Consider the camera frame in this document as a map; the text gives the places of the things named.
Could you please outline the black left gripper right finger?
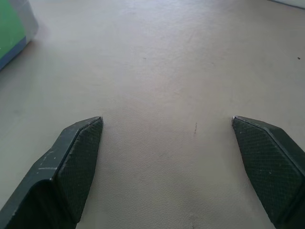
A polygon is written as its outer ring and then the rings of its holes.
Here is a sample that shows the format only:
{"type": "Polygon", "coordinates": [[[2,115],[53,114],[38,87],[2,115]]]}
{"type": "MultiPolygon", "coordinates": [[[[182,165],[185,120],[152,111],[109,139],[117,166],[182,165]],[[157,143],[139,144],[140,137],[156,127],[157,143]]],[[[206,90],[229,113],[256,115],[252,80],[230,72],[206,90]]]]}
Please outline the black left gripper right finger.
{"type": "Polygon", "coordinates": [[[305,229],[305,151],[281,128],[234,116],[244,168],[276,229],[305,229]]]}

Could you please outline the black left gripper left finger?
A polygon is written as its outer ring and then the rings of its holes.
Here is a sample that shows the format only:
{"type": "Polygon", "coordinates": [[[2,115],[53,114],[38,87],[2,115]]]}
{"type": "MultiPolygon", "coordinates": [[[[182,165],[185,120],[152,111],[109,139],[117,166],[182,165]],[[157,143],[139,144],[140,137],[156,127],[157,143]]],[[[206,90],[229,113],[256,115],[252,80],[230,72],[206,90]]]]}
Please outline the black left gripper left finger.
{"type": "Polygon", "coordinates": [[[100,116],[62,130],[0,210],[0,229],[76,229],[95,174],[100,116]]]}

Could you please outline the green and white box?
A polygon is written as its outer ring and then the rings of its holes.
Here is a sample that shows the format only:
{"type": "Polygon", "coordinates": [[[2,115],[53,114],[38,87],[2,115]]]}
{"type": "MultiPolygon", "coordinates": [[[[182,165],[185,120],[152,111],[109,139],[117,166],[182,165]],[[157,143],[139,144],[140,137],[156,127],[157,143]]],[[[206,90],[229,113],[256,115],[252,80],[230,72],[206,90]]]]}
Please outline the green and white box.
{"type": "Polygon", "coordinates": [[[30,0],[0,0],[0,70],[34,39],[38,28],[30,0]]]}

